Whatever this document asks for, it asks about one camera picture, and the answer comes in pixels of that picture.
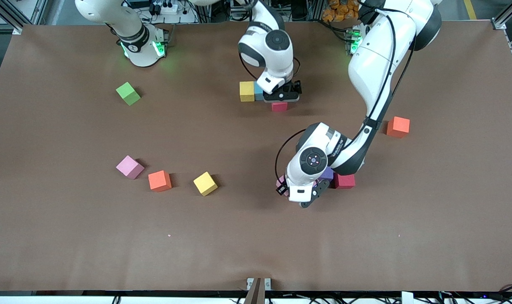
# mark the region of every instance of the pink cube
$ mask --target pink cube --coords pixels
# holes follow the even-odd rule
[[[354,175],[339,175],[335,173],[335,189],[352,189],[355,187]]]
[[[271,109],[273,112],[284,112],[288,110],[288,103],[287,102],[273,102],[271,104]]]
[[[276,181],[276,187],[277,187],[277,188],[278,188],[278,187],[280,187],[280,185],[281,185],[282,183],[285,183],[285,181],[284,181],[284,175],[282,175],[282,176],[279,178],[279,180],[278,180],[278,181]],[[289,190],[286,190],[286,192],[284,192],[284,196],[285,196],[285,197],[288,197],[288,196],[289,196]]]
[[[125,159],[117,165],[117,170],[121,171],[121,173],[129,179],[136,179],[136,177],[138,177],[138,175],[144,170],[144,166],[140,165],[132,159],[132,157],[127,155]]]

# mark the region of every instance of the wooden block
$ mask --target wooden block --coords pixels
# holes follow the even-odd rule
[[[158,171],[149,175],[149,186],[154,192],[171,189],[171,180],[167,172]]]
[[[386,134],[392,137],[403,138],[410,133],[410,120],[395,116],[387,125]]]
[[[241,81],[239,83],[239,96],[241,102],[254,102],[254,81]]]
[[[200,177],[196,178],[194,180],[194,184],[196,184],[198,191],[203,196],[208,195],[219,187],[208,172],[205,172],[200,175]]]
[[[138,177],[138,175],[144,170],[144,166],[140,165],[128,155],[117,165],[116,168],[129,179],[136,179],[136,177]]]
[[[276,187],[280,187],[280,185],[284,182],[284,175],[282,175],[279,180],[276,181]],[[289,190],[286,190],[286,192],[284,192],[284,196],[285,197],[288,197],[289,196]]]
[[[354,10],[349,10],[348,13],[344,16],[346,19],[352,19],[355,15]]]
[[[256,101],[263,100],[263,89],[260,88],[256,81],[254,81],[254,99]]]
[[[334,174],[335,189],[352,189],[355,187],[355,176]]]
[[[335,19],[335,11],[334,10],[327,9],[327,10],[323,11],[322,20],[324,22],[331,22],[331,21],[333,21],[333,19]]]
[[[336,8],[339,7],[340,5],[340,0],[327,0],[327,3],[329,3],[329,6],[333,9],[333,10],[336,10]]]
[[[140,100],[140,95],[132,88],[130,83],[126,82],[117,88],[117,93],[129,106],[133,105],[136,101]]]
[[[326,167],[323,174],[318,178],[318,180],[327,179],[328,181],[332,181],[335,177],[335,171],[331,169],[331,167]]]
[[[288,110],[288,103],[287,102],[273,102],[271,104],[271,109],[273,112],[284,112]]]
[[[340,14],[340,15],[346,15],[346,13],[349,11],[350,9],[348,8],[347,5],[339,5],[339,7],[336,9],[336,13],[337,14]]]

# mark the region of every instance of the green led light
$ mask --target green led light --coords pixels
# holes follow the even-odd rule
[[[125,57],[128,58],[128,53],[126,53],[125,46],[121,43],[122,50],[125,52]]]
[[[156,54],[160,57],[164,56],[165,50],[164,45],[160,42],[154,42],[153,41],[153,47],[155,48]]]

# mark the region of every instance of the orange cube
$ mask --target orange cube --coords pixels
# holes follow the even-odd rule
[[[322,20],[325,22],[331,22],[335,19],[335,11],[334,10],[325,10],[323,11]]]
[[[336,13],[339,15],[346,15],[348,11],[349,8],[346,5],[339,5],[339,7],[336,9]]]
[[[336,10],[336,8],[339,7],[340,5],[340,0],[327,0],[327,3],[329,3],[329,6],[333,9],[333,10]]]
[[[387,125],[387,135],[403,138],[410,133],[410,120],[395,116]]]
[[[154,192],[161,192],[171,189],[169,174],[164,170],[149,175],[149,186]]]
[[[349,10],[346,15],[344,16],[346,19],[352,19],[355,17],[355,11],[354,10]]]

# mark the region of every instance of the purple cube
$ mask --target purple cube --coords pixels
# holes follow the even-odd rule
[[[140,165],[132,159],[132,157],[127,155],[125,159],[117,165],[117,170],[121,171],[121,173],[129,179],[136,179],[136,177],[138,177],[138,175],[144,170],[144,166]]]
[[[331,169],[331,167],[326,167],[323,174],[319,177],[318,181],[322,181],[324,179],[327,179],[328,181],[332,181],[334,177],[334,171]]]

